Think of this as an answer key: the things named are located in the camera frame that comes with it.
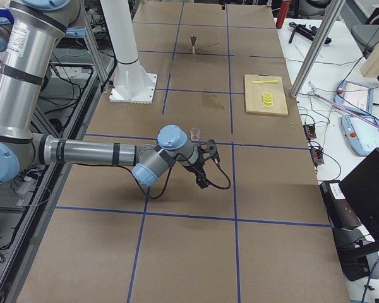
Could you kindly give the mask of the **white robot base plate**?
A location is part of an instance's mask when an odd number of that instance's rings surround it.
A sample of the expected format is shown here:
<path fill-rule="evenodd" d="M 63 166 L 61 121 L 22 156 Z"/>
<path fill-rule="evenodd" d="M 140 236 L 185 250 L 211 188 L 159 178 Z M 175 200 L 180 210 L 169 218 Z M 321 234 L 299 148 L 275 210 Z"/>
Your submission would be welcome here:
<path fill-rule="evenodd" d="M 157 75 L 140 64 L 128 2 L 105 0 L 100 4 L 117 62 L 110 101 L 152 103 Z"/>

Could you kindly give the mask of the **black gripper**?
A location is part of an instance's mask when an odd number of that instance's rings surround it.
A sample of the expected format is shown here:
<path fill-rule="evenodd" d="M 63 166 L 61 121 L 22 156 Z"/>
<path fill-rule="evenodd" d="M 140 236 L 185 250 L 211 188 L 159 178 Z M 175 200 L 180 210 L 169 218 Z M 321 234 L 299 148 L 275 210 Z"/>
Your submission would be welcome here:
<path fill-rule="evenodd" d="M 206 172 L 203 166 L 207 160 L 213 160 L 216 166 L 219 166 L 220 158 L 217 150 L 217 145 L 213 139 L 209 139 L 206 143 L 199 143 L 195 146 L 195 151 L 198 152 L 198 156 L 194 163 L 189 163 L 189 171 L 196 176 L 196 183 L 204 189 L 212 184 L 207 180 Z"/>

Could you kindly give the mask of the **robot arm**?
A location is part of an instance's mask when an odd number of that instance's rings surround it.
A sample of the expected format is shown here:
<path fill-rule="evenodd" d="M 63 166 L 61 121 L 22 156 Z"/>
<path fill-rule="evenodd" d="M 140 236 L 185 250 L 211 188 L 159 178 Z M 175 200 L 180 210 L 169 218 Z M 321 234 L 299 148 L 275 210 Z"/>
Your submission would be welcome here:
<path fill-rule="evenodd" d="M 55 43 L 85 19 L 81 1 L 11 1 L 14 19 L 0 62 L 0 184 L 24 169 L 51 163 L 132 167 L 133 177 L 152 186 L 181 164 L 202 187 L 211 185 L 203 165 L 219 163 L 213 140 L 192 143 L 178 126 L 163 127 L 156 145 L 124 145 L 55 138 L 33 133 L 30 122 Z"/>

